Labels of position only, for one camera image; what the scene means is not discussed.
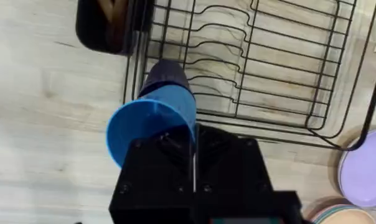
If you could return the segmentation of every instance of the wire rack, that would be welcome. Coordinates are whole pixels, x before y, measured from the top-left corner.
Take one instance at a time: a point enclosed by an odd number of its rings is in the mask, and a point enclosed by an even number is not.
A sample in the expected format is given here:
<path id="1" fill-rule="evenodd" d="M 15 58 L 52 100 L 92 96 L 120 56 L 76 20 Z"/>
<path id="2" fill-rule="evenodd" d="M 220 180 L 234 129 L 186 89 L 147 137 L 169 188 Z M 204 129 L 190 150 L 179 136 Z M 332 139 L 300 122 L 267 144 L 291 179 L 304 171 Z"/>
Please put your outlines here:
<path id="1" fill-rule="evenodd" d="M 365 140 L 376 81 L 367 106 L 361 106 L 359 141 L 348 149 L 338 144 L 356 110 L 376 2 L 361 41 L 349 35 L 360 18 L 356 0 L 140 4 L 130 13 L 147 18 L 132 20 L 141 30 L 128 59 L 124 103 L 137 97 L 152 66 L 166 58 L 184 68 L 200 123 L 264 141 L 340 150 L 357 149 Z"/>

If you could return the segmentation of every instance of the blue cup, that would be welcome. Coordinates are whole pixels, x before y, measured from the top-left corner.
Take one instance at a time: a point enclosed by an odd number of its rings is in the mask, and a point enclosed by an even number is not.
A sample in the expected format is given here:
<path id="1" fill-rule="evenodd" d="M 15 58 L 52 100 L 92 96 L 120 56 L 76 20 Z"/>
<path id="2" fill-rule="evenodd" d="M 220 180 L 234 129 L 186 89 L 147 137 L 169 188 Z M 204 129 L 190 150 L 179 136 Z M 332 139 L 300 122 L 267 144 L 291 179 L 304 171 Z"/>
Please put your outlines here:
<path id="1" fill-rule="evenodd" d="M 178 126 L 187 126 L 195 141 L 196 103 L 186 75 L 176 62 L 161 60 L 151 70 L 139 99 L 123 105 L 111 117 L 106 143 L 122 167 L 129 145 Z"/>

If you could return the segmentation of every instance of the wooden table surface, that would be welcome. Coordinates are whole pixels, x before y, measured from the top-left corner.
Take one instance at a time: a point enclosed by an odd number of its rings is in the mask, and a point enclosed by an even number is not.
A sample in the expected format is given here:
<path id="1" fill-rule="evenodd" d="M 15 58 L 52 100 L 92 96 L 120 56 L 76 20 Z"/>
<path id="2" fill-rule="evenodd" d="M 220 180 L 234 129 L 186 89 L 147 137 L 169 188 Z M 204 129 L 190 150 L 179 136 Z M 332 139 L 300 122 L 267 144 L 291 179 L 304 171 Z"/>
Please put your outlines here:
<path id="1" fill-rule="evenodd" d="M 359 1 L 366 21 L 374 1 Z M 112 223 L 119 174 L 105 146 L 121 104 L 126 59 L 86 49 L 75 35 L 76 0 L 0 1 L 0 223 Z M 353 35 L 364 40 L 361 22 Z M 348 130 L 364 120 L 376 76 L 375 32 Z M 376 113 L 373 124 L 376 125 Z M 339 153 L 261 142 L 276 189 L 297 190 L 304 214 L 334 183 Z M 368 211 L 376 217 L 376 208 Z"/>

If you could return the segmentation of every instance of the purple container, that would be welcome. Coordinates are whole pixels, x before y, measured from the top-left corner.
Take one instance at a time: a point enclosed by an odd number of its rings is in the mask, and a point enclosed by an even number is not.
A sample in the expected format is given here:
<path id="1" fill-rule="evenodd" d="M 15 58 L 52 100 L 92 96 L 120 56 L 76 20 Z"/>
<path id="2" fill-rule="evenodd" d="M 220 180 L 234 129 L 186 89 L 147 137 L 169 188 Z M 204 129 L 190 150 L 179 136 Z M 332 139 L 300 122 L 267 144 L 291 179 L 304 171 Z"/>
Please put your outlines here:
<path id="1" fill-rule="evenodd" d="M 376 206 L 376 131 L 356 151 L 347 152 L 339 168 L 344 197 L 360 207 Z"/>

